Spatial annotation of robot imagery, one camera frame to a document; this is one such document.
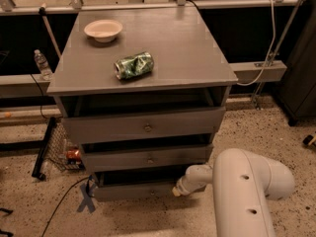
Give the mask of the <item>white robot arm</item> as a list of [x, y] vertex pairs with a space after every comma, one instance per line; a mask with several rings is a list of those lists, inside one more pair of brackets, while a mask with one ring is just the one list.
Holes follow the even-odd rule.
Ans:
[[217, 237], [277, 237], [267, 201], [291, 196], [287, 166], [244, 149], [221, 152], [212, 166], [192, 165], [172, 193], [190, 195], [211, 184]]

